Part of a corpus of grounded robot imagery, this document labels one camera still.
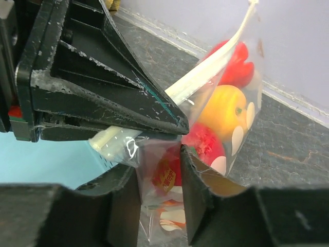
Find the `clear polka dot zip bag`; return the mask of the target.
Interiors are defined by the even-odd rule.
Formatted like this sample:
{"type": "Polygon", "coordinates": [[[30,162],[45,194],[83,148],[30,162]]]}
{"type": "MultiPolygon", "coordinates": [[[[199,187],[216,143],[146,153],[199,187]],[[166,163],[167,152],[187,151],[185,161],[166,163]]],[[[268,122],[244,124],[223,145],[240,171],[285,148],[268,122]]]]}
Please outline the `clear polka dot zip bag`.
{"type": "Polygon", "coordinates": [[[166,89],[189,120],[188,134],[169,137],[109,127],[89,140],[106,160],[136,168],[140,225],[150,244],[166,243],[186,232],[181,145],[225,176],[261,109],[263,56],[257,5],[258,1],[250,1],[236,34],[216,44],[166,89]]]}

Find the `yellow orange fake fruit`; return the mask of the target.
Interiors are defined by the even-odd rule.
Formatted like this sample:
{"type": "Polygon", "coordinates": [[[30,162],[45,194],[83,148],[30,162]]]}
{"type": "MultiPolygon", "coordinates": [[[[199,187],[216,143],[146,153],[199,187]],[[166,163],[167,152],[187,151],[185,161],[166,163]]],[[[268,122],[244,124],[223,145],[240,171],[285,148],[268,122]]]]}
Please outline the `yellow orange fake fruit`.
{"type": "Polygon", "coordinates": [[[240,126],[247,132],[247,100],[244,93],[233,85],[217,86],[197,121],[212,129],[221,141],[231,139],[240,126]]]}

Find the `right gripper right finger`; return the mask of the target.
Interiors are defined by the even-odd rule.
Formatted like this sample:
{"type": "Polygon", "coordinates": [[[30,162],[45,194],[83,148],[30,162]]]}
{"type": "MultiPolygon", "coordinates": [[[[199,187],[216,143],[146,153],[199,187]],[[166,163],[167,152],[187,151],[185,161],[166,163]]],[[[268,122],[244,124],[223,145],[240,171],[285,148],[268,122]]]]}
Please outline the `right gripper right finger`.
{"type": "Polygon", "coordinates": [[[328,186],[241,186],[180,149],[190,246],[328,246],[328,186]]]}

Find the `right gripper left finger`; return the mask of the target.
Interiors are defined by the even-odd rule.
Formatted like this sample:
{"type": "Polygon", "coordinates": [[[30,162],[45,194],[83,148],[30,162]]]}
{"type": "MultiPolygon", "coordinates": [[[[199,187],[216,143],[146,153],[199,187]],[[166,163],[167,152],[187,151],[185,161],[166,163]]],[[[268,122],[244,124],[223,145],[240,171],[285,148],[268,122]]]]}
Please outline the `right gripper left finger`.
{"type": "Polygon", "coordinates": [[[1,246],[136,246],[136,171],[119,164],[76,190],[1,185],[1,246]]]}

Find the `red fake apple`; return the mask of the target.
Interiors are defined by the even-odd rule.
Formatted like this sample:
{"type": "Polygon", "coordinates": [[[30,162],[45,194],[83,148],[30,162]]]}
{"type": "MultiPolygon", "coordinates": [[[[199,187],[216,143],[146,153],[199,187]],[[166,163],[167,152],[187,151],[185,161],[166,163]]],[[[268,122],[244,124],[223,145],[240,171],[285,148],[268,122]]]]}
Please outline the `red fake apple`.
{"type": "Polygon", "coordinates": [[[189,134],[182,137],[182,143],[193,149],[203,163],[225,175],[227,168],[225,149],[213,130],[196,122],[189,134]]]}

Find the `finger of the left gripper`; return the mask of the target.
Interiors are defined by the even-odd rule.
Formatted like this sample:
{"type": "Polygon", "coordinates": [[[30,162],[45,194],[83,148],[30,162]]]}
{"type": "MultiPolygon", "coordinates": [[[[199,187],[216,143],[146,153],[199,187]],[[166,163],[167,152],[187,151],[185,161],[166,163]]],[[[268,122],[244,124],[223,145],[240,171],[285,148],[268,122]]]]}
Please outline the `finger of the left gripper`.
{"type": "Polygon", "coordinates": [[[110,126],[186,134],[188,119],[152,79],[104,1],[16,1],[18,140],[87,140],[110,126]]]}

